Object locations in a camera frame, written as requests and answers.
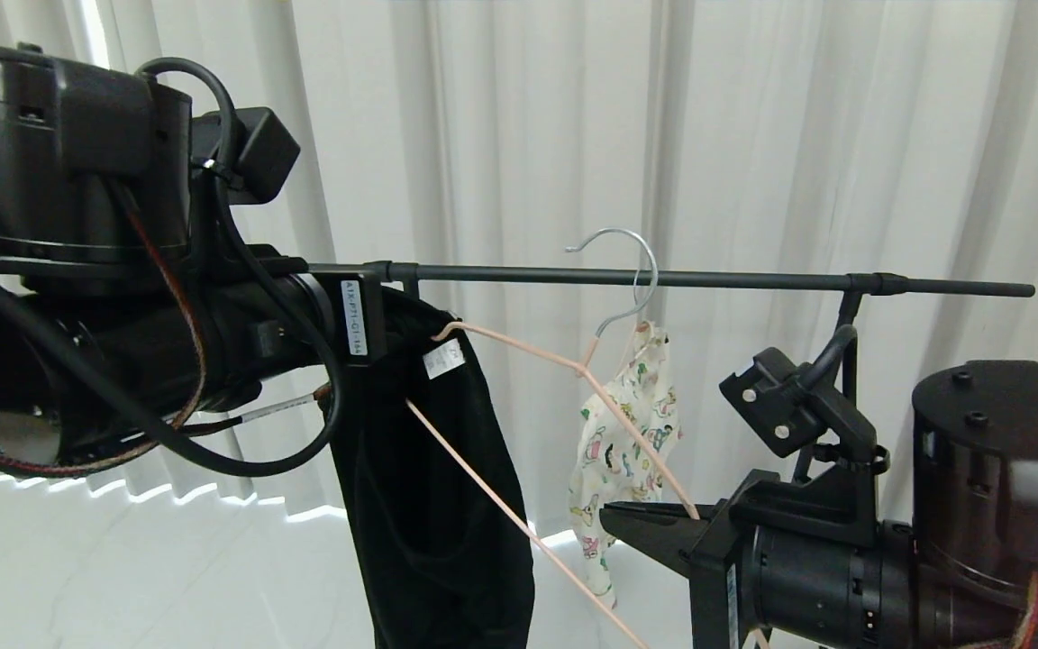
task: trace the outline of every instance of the black garment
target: black garment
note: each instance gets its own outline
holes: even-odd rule
[[[424,428],[410,399],[516,514],[522,493],[487,380],[466,364],[429,379],[421,356],[453,317],[383,291],[387,354],[354,370],[331,442],[379,649],[518,649],[536,584],[530,541]]]

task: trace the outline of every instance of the patterned cloth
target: patterned cloth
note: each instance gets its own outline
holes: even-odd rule
[[[639,324],[631,362],[605,387],[663,461],[683,439],[667,345],[662,328],[652,322]],[[583,404],[581,414],[583,431],[568,487],[571,528],[583,550],[583,580],[613,607],[617,596],[604,552],[617,539],[600,525],[598,512],[618,501],[658,503],[663,478],[598,395]]]

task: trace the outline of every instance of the clothes rod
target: clothes rod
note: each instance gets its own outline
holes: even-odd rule
[[[383,282],[415,283],[420,280],[448,282],[503,283],[596,283],[630,287],[634,270],[610,268],[532,268],[508,266],[440,266],[425,263],[376,262],[340,267],[337,264],[312,263],[310,272],[362,270],[379,276]],[[638,285],[646,285],[646,270],[638,271]],[[800,275],[780,272],[710,272],[661,270],[659,287],[701,289],[762,289],[762,291],[841,291],[869,296],[899,293],[939,293],[939,295],[993,296],[1030,298],[1031,283],[967,282],[959,279],[911,279],[891,272],[852,272],[848,275]]]

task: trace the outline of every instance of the bolt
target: bolt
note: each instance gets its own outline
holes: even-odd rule
[[[987,427],[987,414],[978,410],[973,410],[972,412],[968,412],[968,414],[965,414],[964,421],[972,428]]]

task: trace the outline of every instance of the curtain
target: curtain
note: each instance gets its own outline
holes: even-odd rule
[[[0,45],[132,71],[181,55],[239,106],[271,106],[302,144],[243,234],[315,263],[637,266],[631,227],[667,270],[891,271],[1038,287],[1038,0],[1009,3],[527,0],[0,0]],[[189,79],[168,82],[214,102]],[[470,322],[566,356],[629,288],[424,283]],[[660,289],[686,432],[673,463],[713,502],[750,468],[787,471],[718,382],[774,345],[808,360],[839,295]],[[968,358],[1037,358],[1034,299],[864,300],[861,409],[894,455],[883,514],[910,514],[910,390]],[[631,322],[593,367],[613,374]],[[589,391],[556,366],[474,341],[528,512],[566,530],[566,481]],[[263,402],[309,391],[273,379]],[[284,411],[213,444],[251,460],[302,447],[318,411]],[[156,452],[92,486],[132,496],[214,483],[229,497],[338,506],[329,453],[246,481]]]

